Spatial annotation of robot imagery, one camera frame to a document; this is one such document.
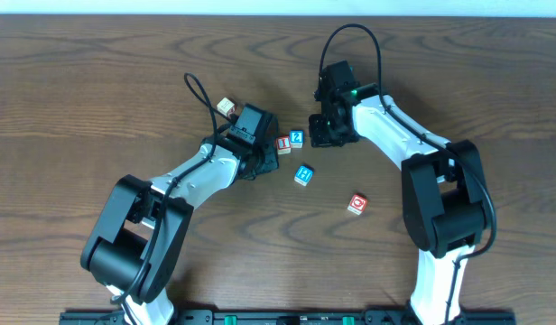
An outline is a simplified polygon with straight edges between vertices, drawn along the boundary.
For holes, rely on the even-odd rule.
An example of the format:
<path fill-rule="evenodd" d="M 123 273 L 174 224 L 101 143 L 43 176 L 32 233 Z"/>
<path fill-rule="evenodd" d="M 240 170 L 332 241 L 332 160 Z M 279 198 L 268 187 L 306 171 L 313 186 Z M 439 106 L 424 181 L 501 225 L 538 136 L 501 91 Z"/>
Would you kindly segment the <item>red letter I block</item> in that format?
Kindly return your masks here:
<path fill-rule="evenodd" d="M 289 136 L 279 136 L 275 140 L 276 151 L 278 154 L 288 154 L 292 150 Z"/>

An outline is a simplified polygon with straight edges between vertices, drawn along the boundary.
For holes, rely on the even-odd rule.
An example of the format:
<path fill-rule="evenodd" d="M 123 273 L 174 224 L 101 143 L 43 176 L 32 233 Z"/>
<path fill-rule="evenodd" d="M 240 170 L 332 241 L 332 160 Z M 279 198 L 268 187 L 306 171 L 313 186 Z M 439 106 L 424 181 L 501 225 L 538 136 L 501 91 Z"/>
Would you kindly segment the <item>blue number 2 block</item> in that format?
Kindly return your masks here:
<path fill-rule="evenodd" d="M 302 148 L 304 144 L 304 132 L 302 130 L 291 130 L 290 143 L 292 148 Z"/>

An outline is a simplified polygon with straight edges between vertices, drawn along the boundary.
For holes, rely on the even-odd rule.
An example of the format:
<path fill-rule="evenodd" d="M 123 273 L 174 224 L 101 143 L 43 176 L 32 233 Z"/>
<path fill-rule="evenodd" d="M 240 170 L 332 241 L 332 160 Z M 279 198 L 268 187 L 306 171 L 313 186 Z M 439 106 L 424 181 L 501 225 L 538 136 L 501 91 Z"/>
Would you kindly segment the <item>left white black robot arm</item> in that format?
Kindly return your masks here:
<path fill-rule="evenodd" d="M 82 268 L 111 293 L 124 324 L 170 324 L 175 308 L 165 287 L 193 212 L 240 179 L 278 168 L 274 114 L 246 105 L 216 125 L 195 155 L 149 181 L 121 178 L 84 246 Z"/>

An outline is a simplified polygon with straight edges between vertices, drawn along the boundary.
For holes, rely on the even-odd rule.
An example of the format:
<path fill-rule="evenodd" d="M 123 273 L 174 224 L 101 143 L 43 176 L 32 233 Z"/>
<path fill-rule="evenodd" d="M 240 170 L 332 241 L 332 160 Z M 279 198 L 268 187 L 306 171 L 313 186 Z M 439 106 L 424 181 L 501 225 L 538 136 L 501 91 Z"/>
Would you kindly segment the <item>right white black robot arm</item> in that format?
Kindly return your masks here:
<path fill-rule="evenodd" d="M 419 249 L 410 308 L 421 324 L 449 324 L 460 315 L 466 266 L 491 224 L 477 148 L 452 143 L 406 115 L 375 83 L 361 85 L 347 61 L 321 69 L 309 118 L 314 147 L 365 138 L 400 170 L 403 222 Z"/>

